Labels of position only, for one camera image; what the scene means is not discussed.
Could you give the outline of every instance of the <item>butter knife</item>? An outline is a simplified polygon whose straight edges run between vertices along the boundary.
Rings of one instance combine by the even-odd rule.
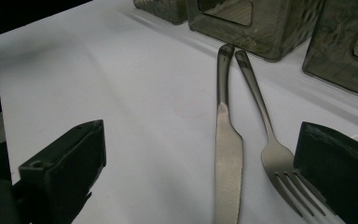
[[[242,180],[242,137],[228,110],[228,69],[234,47],[222,46],[217,56],[217,121],[214,159],[214,224],[237,224]]]

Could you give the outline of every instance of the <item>knife blade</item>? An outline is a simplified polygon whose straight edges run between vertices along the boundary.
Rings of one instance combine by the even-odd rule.
[[[243,143],[231,124],[228,109],[228,69],[234,50],[226,44],[217,56],[214,224],[236,224],[240,212]]]

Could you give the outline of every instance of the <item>gray glass container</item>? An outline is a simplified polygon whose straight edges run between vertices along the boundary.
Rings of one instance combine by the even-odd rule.
[[[186,0],[133,0],[133,4],[173,24],[187,20]]]
[[[310,37],[324,0],[187,0],[191,30],[279,61]]]
[[[303,70],[358,94],[358,0],[325,1]]]

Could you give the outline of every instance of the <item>glass container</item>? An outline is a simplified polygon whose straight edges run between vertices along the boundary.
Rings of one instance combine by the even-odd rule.
[[[193,31],[279,61],[310,37],[324,0],[187,0]]]
[[[358,0],[325,1],[303,70],[358,94]]]
[[[133,4],[173,24],[187,20],[186,0],[133,0]]]

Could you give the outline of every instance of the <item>fork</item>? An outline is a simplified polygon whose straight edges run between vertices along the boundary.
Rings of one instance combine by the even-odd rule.
[[[255,78],[255,73],[246,52],[244,50],[239,50],[235,53],[235,57],[243,75],[245,76],[249,88],[251,89],[252,95],[255,98],[257,107],[260,110],[261,117],[263,118],[266,126],[268,143],[261,152],[261,160],[270,182],[281,194],[283,199],[289,204],[289,206],[292,207],[301,217],[303,217],[302,213],[286,193],[285,189],[287,189],[287,191],[289,191],[312,216],[314,216],[314,213],[301,199],[295,188],[306,200],[310,202],[310,204],[312,204],[320,213],[322,213],[322,215],[325,216],[325,212],[314,200],[312,200],[301,183],[306,186],[316,199],[321,201],[321,203],[328,208],[327,204],[324,202],[323,196],[295,169],[293,165],[295,156],[287,147],[284,147],[281,143],[279,143],[278,139],[275,137],[271,121],[269,119],[269,113],[267,112],[266,105]]]

